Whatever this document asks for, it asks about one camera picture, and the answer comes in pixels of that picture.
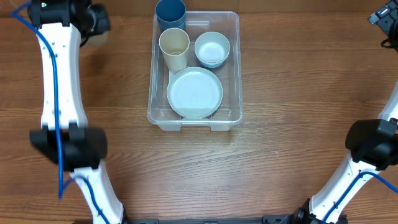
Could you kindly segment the pink bowl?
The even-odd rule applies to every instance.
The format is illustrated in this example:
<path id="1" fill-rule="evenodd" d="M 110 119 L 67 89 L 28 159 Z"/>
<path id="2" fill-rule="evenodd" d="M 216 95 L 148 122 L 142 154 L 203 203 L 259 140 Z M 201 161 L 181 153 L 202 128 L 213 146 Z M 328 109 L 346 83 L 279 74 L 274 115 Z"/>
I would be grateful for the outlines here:
<path id="1" fill-rule="evenodd" d="M 227 57 L 221 57 L 221 58 L 211 58 L 211 57 L 198 57 L 199 62 L 207 67 L 211 67 L 211 66 L 220 66 L 222 65 Z"/>

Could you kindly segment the dark blue cup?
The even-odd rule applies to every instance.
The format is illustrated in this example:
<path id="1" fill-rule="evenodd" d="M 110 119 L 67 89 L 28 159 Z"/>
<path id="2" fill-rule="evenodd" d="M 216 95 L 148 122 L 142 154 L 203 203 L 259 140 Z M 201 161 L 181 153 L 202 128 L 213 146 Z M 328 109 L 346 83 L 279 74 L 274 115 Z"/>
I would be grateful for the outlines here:
<path id="1" fill-rule="evenodd" d="M 186 6 L 182 0 L 160 0 L 155 7 L 159 24 L 164 27 L 179 27 L 186 20 Z"/>
<path id="2" fill-rule="evenodd" d="M 180 25 L 172 25 L 171 23 L 160 23 L 158 22 L 159 28 L 161 32 L 164 32 L 167 29 L 171 29 L 171 28 L 179 28 L 182 30 L 185 30 L 186 28 L 186 21 L 183 21 Z"/>

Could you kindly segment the light blue bowl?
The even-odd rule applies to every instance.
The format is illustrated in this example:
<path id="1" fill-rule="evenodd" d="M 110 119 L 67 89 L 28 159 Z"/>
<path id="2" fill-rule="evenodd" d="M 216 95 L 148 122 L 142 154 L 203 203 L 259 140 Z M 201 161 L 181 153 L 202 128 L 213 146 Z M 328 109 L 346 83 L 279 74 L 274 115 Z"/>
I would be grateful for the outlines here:
<path id="1" fill-rule="evenodd" d="M 217 67 L 222 66 L 222 64 L 224 64 L 224 60 L 219 61 L 219 62 L 207 62 L 204 60 L 200 60 L 200 63 L 206 68 L 217 68 Z"/>

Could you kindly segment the grey bowl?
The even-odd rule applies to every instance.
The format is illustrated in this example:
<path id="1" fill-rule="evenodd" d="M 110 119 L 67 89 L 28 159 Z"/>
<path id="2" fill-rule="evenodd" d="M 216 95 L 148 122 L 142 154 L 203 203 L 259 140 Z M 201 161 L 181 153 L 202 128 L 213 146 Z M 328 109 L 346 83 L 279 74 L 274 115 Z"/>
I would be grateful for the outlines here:
<path id="1" fill-rule="evenodd" d="M 205 32 L 195 41 L 195 54 L 197 57 L 228 57 L 229 52 L 229 40 L 219 32 Z"/>

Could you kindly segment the beige cup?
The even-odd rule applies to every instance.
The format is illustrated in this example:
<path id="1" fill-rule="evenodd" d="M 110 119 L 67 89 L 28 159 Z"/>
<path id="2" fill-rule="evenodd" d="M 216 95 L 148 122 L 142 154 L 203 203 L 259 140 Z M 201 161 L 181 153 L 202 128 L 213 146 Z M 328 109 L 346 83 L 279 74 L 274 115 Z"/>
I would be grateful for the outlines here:
<path id="1" fill-rule="evenodd" d="M 188 65 L 190 38 L 179 28 L 165 30 L 159 37 L 159 47 L 171 72 L 183 70 Z"/>
<path id="2" fill-rule="evenodd" d="M 88 44 L 89 46 L 100 47 L 105 43 L 107 43 L 108 39 L 109 39 L 109 31 L 107 30 L 102 34 L 91 36 L 86 44 Z"/>

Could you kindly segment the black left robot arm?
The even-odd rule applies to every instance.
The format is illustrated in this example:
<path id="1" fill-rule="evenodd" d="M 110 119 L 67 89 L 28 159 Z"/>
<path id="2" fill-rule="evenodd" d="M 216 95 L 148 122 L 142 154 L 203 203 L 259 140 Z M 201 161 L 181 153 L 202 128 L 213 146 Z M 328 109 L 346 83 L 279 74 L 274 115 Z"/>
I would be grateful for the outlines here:
<path id="1" fill-rule="evenodd" d="M 41 128 L 30 131 L 30 142 L 58 165 L 59 196 L 76 182 L 93 223 L 127 223 L 106 171 L 105 131 L 88 126 L 80 90 L 80 48 L 110 30 L 105 6 L 68 0 L 30 1 L 26 6 L 27 25 L 40 45 L 44 79 Z"/>

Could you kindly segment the grey plate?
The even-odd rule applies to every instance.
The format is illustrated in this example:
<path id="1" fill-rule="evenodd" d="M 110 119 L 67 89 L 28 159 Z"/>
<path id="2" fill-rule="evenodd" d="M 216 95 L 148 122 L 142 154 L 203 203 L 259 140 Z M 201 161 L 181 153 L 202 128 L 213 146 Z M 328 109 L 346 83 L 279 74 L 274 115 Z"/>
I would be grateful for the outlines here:
<path id="1" fill-rule="evenodd" d="M 167 99 L 180 116 L 202 119 L 213 114 L 223 99 L 220 79 L 210 70 L 187 67 L 170 76 Z"/>

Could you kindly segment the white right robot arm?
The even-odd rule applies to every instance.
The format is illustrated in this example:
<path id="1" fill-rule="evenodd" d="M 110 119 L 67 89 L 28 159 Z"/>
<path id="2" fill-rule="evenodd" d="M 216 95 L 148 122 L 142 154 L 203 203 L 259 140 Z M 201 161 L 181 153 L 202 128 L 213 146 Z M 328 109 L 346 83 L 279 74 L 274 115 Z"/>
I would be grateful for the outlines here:
<path id="1" fill-rule="evenodd" d="M 343 209 L 373 177 L 397 192 L 379 175 L 397 165 L 397 87 L 376 119 L 350 127 L 345 147 L 348 152 L 326 185 L 282 223 L 348 223 Z"/>

